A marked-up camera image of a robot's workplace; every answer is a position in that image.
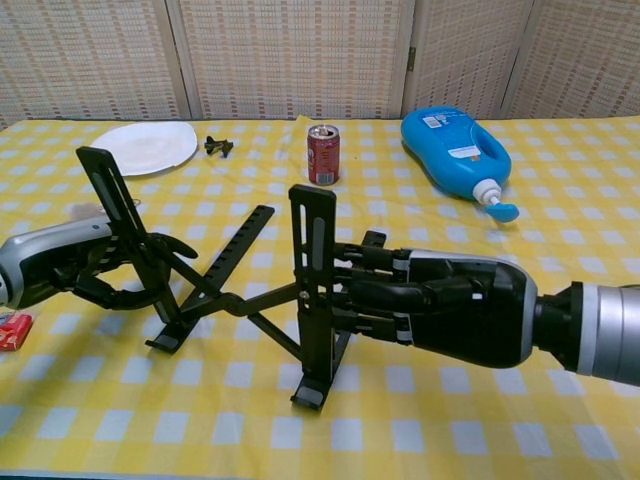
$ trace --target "plate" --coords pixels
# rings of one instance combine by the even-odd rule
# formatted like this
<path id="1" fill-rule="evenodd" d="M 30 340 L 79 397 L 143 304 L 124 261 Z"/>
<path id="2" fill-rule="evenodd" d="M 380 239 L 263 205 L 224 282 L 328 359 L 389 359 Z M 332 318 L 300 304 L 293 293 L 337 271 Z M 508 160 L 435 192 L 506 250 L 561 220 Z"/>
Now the plate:
<path id="1" fill-rule="evenodd" d="M 109 150 L 123 176 L 146 175 L 178 166 L 198 148 L 186 122 L 141 122 L 109 130 L 92 147 Z"/>

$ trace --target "robotic hand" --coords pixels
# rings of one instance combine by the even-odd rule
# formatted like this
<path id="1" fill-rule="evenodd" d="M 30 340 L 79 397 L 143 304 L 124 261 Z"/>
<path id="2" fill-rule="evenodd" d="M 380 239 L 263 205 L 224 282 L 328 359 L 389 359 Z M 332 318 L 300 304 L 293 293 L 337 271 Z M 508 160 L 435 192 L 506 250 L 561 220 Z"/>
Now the robotic hand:
<path id="1" fill-rule="evenodd" d="M 151 234 L 169 250 L 197 253 L 167 235 Z M 0 247 L 0 306 L 24 309 L 65 291 L 103 308 L 132 310 L 153 304 L 158 292 L 114 290 L 97 275 L 131 263 L 124 245 L 101 215 L 9 238 Z M 159 272 L 169 275 L 169 269 Z"/>
<path id="2" fill-rule="evenodd" d="M 348 287 L 339 327 L 461 360 L 507 368 L 535 345 L 566 370 L 640 386 L 640 290 L 574 282 L 538 296 L 527 272 L 498 258 L 337 244 Z"/>

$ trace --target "bottle cap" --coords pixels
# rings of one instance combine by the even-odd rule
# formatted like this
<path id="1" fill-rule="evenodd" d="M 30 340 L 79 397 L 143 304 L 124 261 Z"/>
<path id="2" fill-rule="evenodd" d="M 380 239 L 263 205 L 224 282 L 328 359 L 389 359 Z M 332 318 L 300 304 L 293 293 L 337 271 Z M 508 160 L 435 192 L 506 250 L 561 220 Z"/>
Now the bottle cap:
<path id="1" fill-rule="evenodd" d="M 473 196 L 481 204 L 486 207 L 486 211 L 495 220 L 499 222 L 511 222 L 518 218 L 520 212 L 518 207 L 510 203 L 500 203 L 500 195 L 502 188 L 492 179 L 485 178 L 476 183 L 473 187 Z"/>

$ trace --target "folding stand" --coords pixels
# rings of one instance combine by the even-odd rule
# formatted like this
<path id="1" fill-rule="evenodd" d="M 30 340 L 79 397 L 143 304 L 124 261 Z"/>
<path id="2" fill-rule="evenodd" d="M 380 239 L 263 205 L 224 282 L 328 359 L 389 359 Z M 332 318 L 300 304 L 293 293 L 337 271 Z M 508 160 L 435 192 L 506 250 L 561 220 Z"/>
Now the folding stand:
<path id="1" fill-rule="evenodd" d="M 295 283 L 244 300 L 233 293 L 222 293 L 221 288 L 273 214 L 273 208 L 256 207 L 201 276 L 174 253 L 195 258 L 197 254 L 190 247 L 167 235 L 146 232 L 111 153 L 81 147 L 77 154 L 109 216 L 112 239 L 126 248 L 144 291 L 153 299 L 154 308 L 166 324 L 157 338 L 146 344 L 173 353 L 201 317 L 221 310 L 247 316 L 302 363 L 303 377 L 291 400 L 320 409 L 351 335 L 350 331 L 336 329 L 334 260 L 336 246 L 343 244 L 335 243 L 335 194 L 302 185 L 289 190 Z M 385 239 L 384 234 L 368 231 L 362 245 L 382 247 Z M 365 267 L 357 259 L 352 262 L 354 267 Z M 169 286 L 172 269 L 194 286 L 180 306 Z M 293 300 L 298 304 L 300 344 L 260 313 Z"/>

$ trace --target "gingham tablecloth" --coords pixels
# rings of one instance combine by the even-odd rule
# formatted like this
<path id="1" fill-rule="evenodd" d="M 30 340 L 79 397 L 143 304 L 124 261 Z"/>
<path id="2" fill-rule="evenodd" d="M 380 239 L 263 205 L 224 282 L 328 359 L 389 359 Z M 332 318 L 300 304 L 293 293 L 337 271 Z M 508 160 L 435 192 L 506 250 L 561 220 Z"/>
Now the gingham tablecloth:
<path id="1" fill-rule="evenodd" d="M 313 122 L 194 122 L 235 143 L 161 175 L 127 179 L 149 230 L 200 253 L 204 271 L 257 204 L 276 214 L 225 290 L 292 281 L 287 190 L 306 181 Z M 640 118 L 482 122 L 513 159 L 497 226 L 443 196 L 403 150 L 398 121 L 340 120 L 337 237 L 369 229 L 402 246 L 497 255 L 541 292 L 640 277 Z M 95 201 L 74 150 L 116 122 L 23 121 L 0 133 L 2 236 Z M 131 269 L 107 276 L 132 286 Z M 188 287 L 177 277 L 176 291 Z M 173 355 L 144 345 L 151 309 L 107 312 L 69 294 L 34 309 L 22 350 L 0 356 L 4 473 L 295 478 L 640 478 L 640 389 L 565 373 L 546 353 L 491 370 L 357 338 L 324 410 L 293 408 L 300 368 L 247 319 L 203 319 Z M 293 304 L 269 317 L 297 338 Z"/>

